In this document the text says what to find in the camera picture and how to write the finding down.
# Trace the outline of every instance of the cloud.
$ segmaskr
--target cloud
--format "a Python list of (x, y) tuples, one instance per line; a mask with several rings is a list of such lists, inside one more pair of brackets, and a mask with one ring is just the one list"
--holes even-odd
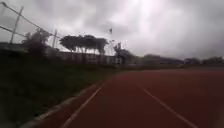
[[(137, 55), (223, 56), (223, 0), (7, 0), (50, 32), (122, 41)], [(35, 31), (21, 21), (18, 31)]]

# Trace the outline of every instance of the green tree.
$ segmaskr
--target green tree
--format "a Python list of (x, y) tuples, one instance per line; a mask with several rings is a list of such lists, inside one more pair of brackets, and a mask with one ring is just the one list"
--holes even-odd
[(44, 55), (46, 42), (50, 34), (42, 29), (37, 29), (34, 34), (27, 33), (26, 40), (22, 41), (26, 46), (28, 53), (32, 55)]

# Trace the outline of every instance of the white lane line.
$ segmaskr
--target white lane line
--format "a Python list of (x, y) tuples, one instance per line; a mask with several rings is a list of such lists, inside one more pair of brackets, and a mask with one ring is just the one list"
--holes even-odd
[(76, 111), (75, 113), (68, 118), (68, 120), (60, 127), (67, 128), (69, 124), (78, 116), (80, 111), (96, 96), (96, 94), (102, 89), (102, 87), (98, 88)]
[(183, 116), (181, 116), (180, 114), (178, 114), (176, 111), (174, 111), (172, 108), (170, 108), (168, 105), (166, 105), (165, 103), (163, 103), (161, 100), (159, 100), (157, 97), (155, 97), (154, 95), (152, 95), (149, 91), (147, 91), (145, 88), (139, 86), (139, 88), (144, 91), (146, 94), (148, 94), (149, 96), (151, 96), (153, 99), (155, 99), (156, 101), (158, 101), (164, 108), (166, 108), (169, 112), (173, 113), (178, 119), (182, 120), (183, 122), (185, 122), (187, 125), (189, 125), (192, 128), (198, 128), (198, 126), (196, 126), (195, 124), (193, 124), (192, 122), (190, 122), (189, 120), (187, 120), (186, 118), (184, 118)]

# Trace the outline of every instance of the tree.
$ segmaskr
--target tree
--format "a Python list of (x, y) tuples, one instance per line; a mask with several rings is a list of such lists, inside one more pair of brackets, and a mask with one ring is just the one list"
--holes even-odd
[(96, 38), (92, 35), (65, 36), (60, 41), (61, 44), (71, 52), (81, 51), (84, 62), (86, 60), (85, 54), (87, 50), (98, 50), (100, 55), (103, 55), (105, 53), (104, 47), (107, 44), (106, 39)]
[(202, 61), (206, 66), (221, 66), (224, 64), (222, 57), (211, 57)]
[(117, 58), (122, 59), (122, 64), (127, 64), (128, 62), (130, 63), (133, 59), (136, 58), (135, 55), (133, 55), (130, 51), (126, 50), (126, 49), (122, 49), (121, 48), (121, 43), (118, 43), (115, 47), (114, 47), (114, 51), (115, 56)]
[(189, 66), (198, 66), (201, 62), (197, 58), (187, 58), (184, 60), (184, 64)]
[(46, 49), (46, 42), (50, 34), (42, 29), (37, 29), (36, 32), (31, 35), (26, 34), (26, 40), (22, 41), (26, 46), (28, 53), (32, 55), (43, 55)]

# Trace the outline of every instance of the cloudy sky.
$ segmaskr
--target cloudy sky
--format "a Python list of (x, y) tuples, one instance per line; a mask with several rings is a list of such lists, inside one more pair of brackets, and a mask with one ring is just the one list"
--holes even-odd
[[(57, 29), (61, 36), (92, 34), (115, 39), (139, 56), (147, 53), (177, 58), (224, 55), (223, 0), (3, 1), (17, 10), (24, 6), (24, 16), (52, 33)], [(24, 24), (18, 29), (31, 30), (35, 29)]]

